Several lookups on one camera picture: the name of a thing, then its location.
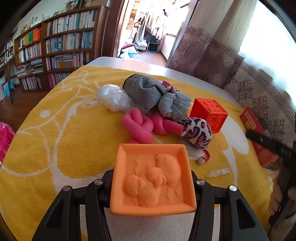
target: yellow tablecloth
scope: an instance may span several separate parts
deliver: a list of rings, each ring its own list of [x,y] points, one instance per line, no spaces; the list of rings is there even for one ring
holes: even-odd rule
[[[122,112],[98,104],[96,92],[105,84],[122,85],[135,72],[84,66],[59,83],[28,115],[5,157],[0,171],[0,212],[18,241],[29,241],[46,210],[64,185],[85,186],[114,165],[117,146],[130,135],[123,129]],[[153,76],[158,80],[167,78]],[[229,116],[208,147],[211,159],[195,161],[200,152],[174,134],[154,134],[155,143],[184,143],[190,165],[199,178],[227,187],[236,184],[264,228],[268,228],[271,175],[257,160],[239,118],[243,109],[214,94],[169,82],[191,96],[213,98]],[[231,173],[206,178],[212,170]]]

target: rolled gray sock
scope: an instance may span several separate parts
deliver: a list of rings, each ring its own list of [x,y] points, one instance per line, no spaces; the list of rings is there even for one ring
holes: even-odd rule
[[[174,121],[179,121],[187,116],[187,111],[191,103],[191,98],[180,91],[164,94],[159,103],[159,112],[170,117]]]
[[[165,94],[165,87],[159,81],[142,74],[128,77],[123,83],[123,90],[145,110],[156,106]]]

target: metal bolt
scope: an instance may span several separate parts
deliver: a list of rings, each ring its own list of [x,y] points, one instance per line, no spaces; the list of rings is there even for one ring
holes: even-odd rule
[[[102,185],[103,184],[103,180],[102,179],[97,179],[94,181],[95,185]]]
[[[205,184],[205,181],[203,180],[203,179],[198,179],[197,181],[196,181],[196,183],[198,184],[198,185],[204,185]]]
[[[71,189],[71,187],[70,187],[69,185],[66,185],[66,186],[63,187],[63,191],[64,191],[64,192],[67,192],[67,191],[69,191],[70,189]]]
[[[237,190],[237,187],[235,185],[229,186],[230,191],[235,192]]]

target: doorway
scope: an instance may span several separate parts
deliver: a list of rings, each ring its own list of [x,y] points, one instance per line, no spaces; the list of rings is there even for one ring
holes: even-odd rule
[[[117,57],[165,67],[190,0],[126,1]]]

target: curtain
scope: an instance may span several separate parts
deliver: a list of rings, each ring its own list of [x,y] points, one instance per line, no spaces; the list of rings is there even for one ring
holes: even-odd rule
[[[295,140],[295,64],[296,43],[258,1],[224,89],[265,119],[274,137],[290,147]]]
[[[168,68],[223,88],[233,72],[256,0],[201,0]]]

